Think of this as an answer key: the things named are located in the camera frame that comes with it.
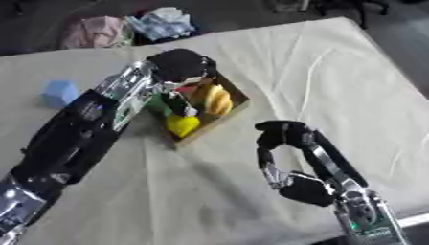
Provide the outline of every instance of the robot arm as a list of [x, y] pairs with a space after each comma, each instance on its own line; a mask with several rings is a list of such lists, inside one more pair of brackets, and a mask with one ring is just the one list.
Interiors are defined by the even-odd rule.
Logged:
[[180, 86], [214, 76], [209, 58], [167, 51], [125, 67], [58, 112], [0, 182], [0, 245], [15, 244], [64, 189], [78, 183], [154, 94], [174, 95]]
[[[263, 122], [258, 139], [258, 159], [269, 185], [285, 198], [326, 207], [335, 215], [350, 244], [408, 245], [394, 213], [366, 180], [325, 136], [302, 122]], [[298, 171], [288, 174], [276, 169], [270, 153], [288, 144], [302, 151], [317, 177]]]

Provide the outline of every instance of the white tablecloth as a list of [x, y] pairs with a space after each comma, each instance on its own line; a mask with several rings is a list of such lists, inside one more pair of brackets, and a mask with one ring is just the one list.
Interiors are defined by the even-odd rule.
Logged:
[[[1, 57], [0, 173], [56, 113], [40, 98], [50, 80], [84, 91], [132, 60], [179, 47], [216, 60], [250, 107], [178, 151], [143, 114], [21, 244], [306, 244], [341, 233], [332, 209], [286, 200], [260, 174], [254, 124], [274, 119], [323, 131], [400, 216], [427, 210], [429, 103], [347, 19]], [[300, 152], [275, 153], [283, 170], [310, 171]]]

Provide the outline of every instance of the blue sponge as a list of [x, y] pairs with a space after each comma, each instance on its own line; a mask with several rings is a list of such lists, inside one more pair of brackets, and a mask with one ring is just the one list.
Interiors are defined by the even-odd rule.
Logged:
[[61, 109], [79, 96], [75, 84], [68, 80], [53, 80], [43, 92], [46, 103], [56, 109]]

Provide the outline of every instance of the toy food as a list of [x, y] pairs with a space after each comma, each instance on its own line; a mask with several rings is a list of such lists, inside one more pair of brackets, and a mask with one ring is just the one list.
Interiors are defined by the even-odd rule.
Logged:
[[228, 114], [233, 108], [231, 95], [222, 85], [211, 85], [204, 106], [209, 114], [223, 116]]
[[200, 125], [197, 117], [181, 117], [170, 114], [167, 117], [167, 129], [179, 138], [184, 138]]

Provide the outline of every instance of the cloth wrinkle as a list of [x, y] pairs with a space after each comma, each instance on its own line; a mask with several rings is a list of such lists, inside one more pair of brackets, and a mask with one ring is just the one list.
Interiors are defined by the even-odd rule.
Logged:
[[[297, 36], [294, 40], [294, 42], [290, 45], [290, 49], [288, 50], [287, 54], [285, 54], [285, 56], [287, 56], [287, 60], [285, 62], [285, 64], [282, 65], [282, 67], [289, 67], [290, 62], [292, 62], [292, 57], [294, 56], [296, 50], [298, 49], [298, 45], [301, 42], [301, 39], [303, 37], [303, 33], [305, 30], [305, 23], [302, 23], [302, 27], [300, 28], [299, 32], [297, 33]], [[273, 85], [272, 85], [272, 90], [276, 91], [279, 89], [279, 86], [282, 85], [282, 82], [284, 80], [284, 76], [286, 74], [287, 69], [282, 69], [282, 72], [279, 75], [279, 78], [276, 80], [273, 80]]]
[[330, 54], [332, 51], [333, 51], [332, 48], [324, 50], [319, 56], [317, 56], [316, 60], [314, 60], [314, 62], [310, 65], [310, 67], [307, 71], [306, 83], [305, 83], [305, 94], [304, 94], [303, 103], [301, 105], [301, 110], [297, 116], [298, 121], [300, 121], [302, 119], [303, 113], [304, 113], [304, 111], [308, 105], [308, 100], [309, 100], [310, 91], [311, 91], [311, 81], [313, 78], [314, 71], [319, 66], [319, 64], [322, 62], [322, 60], [328, 54]]

